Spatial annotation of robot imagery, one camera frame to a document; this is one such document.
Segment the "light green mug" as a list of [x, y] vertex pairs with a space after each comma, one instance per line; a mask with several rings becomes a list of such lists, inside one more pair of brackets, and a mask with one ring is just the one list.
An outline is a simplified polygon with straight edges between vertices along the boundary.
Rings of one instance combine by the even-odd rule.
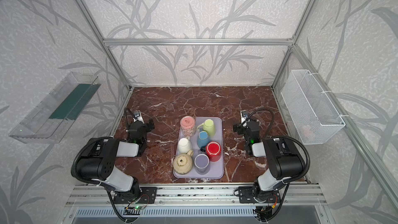
[[216, 126], [213, 120], [206, 119], [197, 127], [198, 130], [205, 131], [210, 138], [216, 134]]

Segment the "blue mug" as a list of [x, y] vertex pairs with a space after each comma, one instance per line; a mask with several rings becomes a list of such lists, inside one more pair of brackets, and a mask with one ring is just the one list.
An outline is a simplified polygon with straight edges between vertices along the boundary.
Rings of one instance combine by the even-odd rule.
[[207, 146], [210, 142], [210, 137], [206, 131], [200, 131], [197, 138], [197, 145], [199, 148]]

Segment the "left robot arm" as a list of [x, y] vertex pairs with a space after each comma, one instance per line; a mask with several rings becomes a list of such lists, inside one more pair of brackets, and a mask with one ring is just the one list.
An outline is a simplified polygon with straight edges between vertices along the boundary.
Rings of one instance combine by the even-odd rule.
[[147, 133], [153, 129], [152, 119], [147, 123], [137, 120], [129, 125], [126, 140], [107, 136], [89, 139], [72, 163], [72, 177], [103, 186], [126, 201], [137, 201], [143, 195], [138, 180], [119, 170], [115, 162], [118, 157], [141, 157], [147, 148]]

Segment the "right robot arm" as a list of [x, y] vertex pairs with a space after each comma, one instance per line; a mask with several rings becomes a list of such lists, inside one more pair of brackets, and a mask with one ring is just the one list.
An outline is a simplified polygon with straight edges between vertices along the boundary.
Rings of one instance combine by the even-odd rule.
[[260, 124], [255, 121], [235, 124], [233, 131], [245, 138], [245, 149], [254, 157], [265, 157], [268, 169], [251, 187], [239, 187], [240, 203], [280, 202], [279, 190], [305, 176], [311, 160], [306, 148], [289, 136], [260, 139]]

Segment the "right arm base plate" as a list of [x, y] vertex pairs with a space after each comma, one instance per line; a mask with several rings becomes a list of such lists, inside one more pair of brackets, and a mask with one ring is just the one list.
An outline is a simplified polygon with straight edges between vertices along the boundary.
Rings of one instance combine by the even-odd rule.
[[278, 190], [262, 191], [257, 186], [238, 187], [237, 196], [240, 203], [277, 204], [281, 201], [281, 195]]

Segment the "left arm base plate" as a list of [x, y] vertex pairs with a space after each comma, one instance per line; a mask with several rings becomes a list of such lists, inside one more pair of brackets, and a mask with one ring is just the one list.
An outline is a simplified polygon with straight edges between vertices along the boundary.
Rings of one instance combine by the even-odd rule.
[[139, 190], [115, 192], [113, 202], [115, 204], [154, 204], [157, 189], [157, 187], [141, 187]]

